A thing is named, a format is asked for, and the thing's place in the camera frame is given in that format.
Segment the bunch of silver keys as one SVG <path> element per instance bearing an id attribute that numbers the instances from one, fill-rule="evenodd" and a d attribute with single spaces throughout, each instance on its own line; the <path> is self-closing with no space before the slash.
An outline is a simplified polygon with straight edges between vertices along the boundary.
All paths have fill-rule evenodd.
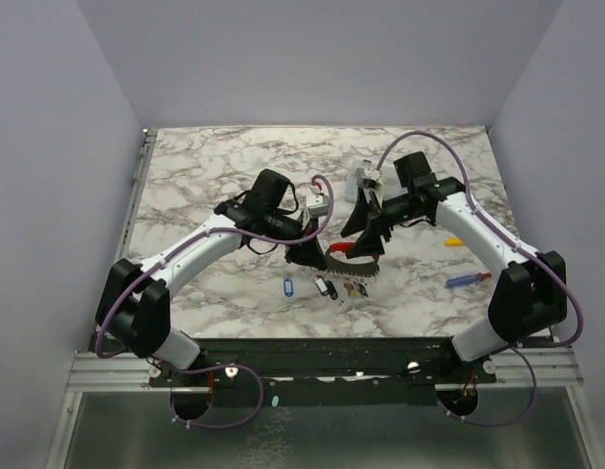
<path id="1" fill-rule="evenodd" d="M 369 293 L 364 283 L 351 279 L 328 279 L 327 277 L 315 277 L 313 284 L 319 293 L 331 300 L 363 299 L 368 298 Z"/>

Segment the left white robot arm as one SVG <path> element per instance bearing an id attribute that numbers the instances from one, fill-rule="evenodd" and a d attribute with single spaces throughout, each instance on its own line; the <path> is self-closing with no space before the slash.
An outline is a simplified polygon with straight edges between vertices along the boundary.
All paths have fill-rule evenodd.
<path id="1" fill-rule="evenodd" d="M 249 190 L 219 203 L 195 231 L 171 247 L 138 263 L 116 261 L 96 313 L 96 355 L 111 358 L 104 349 L 111 335 L 122 351 L 166 362 L 184 385 L 198 383 L 205 371 L 201 349 L 172 326 L 171 302 L 206 268 L 252 239 L 288 247 L 315 240 L 321 228 L 309 231 L 281 208 L 285 193 L 294 190 L 284 175 L 264 169 Z"/>

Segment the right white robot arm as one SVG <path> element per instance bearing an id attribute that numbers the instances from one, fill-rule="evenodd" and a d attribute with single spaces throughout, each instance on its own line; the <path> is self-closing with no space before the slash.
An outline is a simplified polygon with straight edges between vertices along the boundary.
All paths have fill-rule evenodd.
<path id="1" fill-rule="evenodd" d="M 383 195 L 379 170 L 368 163 L 356 168 L 357 201 L 341 231 L 357 238 L 347 258 L 380 256 L 395 227 L 423 220 L 460 238 L 497 281 L 486 316 L 454 335 L 438 358 L 446 380 L 461 381 L 474 361 L 567 317 L 566 266 L 558 253 L 523 244 L 469 198 L 464 183 L 438 179 L 423 152 L 394 167 L 406 193 L 392 198 Z"/>

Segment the blue key tag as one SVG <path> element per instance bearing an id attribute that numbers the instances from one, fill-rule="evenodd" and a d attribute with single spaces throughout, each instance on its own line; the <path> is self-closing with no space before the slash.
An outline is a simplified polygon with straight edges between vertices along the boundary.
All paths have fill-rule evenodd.
<path id="1" fill-rule="evenodd" d="M 282 283 L 283 294 L 287 298 L 294 295 L 294 283 L 291 278 L 285 278 Z"/>

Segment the red black key holder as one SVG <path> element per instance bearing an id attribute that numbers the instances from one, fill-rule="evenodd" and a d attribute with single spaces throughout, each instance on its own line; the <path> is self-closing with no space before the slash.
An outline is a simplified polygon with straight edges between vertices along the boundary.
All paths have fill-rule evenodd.
<path id="1" fill-rule="evenodd" d="M 324 253 L 325 270 L 343 277 L 376 277 L 380 271 L 378 258 L 367 256 L 349 259 L 346 254 L 353 246 L 353 241 L 332 243 Z"/>

